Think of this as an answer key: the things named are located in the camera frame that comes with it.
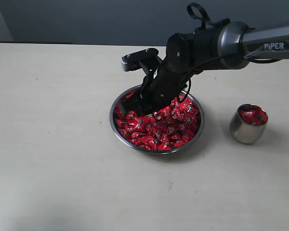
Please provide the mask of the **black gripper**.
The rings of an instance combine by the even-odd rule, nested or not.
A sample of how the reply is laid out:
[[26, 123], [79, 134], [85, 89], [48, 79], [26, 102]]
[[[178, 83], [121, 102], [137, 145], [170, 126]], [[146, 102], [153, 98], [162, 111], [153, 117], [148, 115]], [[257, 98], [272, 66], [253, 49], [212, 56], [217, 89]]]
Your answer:
[[145, 74], [141, 89], [138, 91], [139, 96], [132, 95], [125, 98], [118, 105], [122, 116], [133, 111], [142, 117], [168, 106], [190, 79], [189, 72], [173, 72], [167, 59], [164, 59], [156, 69]]

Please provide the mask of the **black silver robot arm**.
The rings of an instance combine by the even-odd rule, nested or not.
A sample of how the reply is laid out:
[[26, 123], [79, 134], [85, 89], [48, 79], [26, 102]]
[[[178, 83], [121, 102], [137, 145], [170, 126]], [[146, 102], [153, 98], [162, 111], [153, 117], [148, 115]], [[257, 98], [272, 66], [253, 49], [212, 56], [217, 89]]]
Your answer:
[[166, 45], [166, 56], [147, 48], [122, 57], [125, 72], [142, 69], [140, 88], [119, 104], [122, 114], [138, 116], [168, 106], [191, 77], [207, 70], [238, 70], [249, 63], [274, 63], [289, 59], [289, 22], [250, 28], [243, 22], [176, 33]]

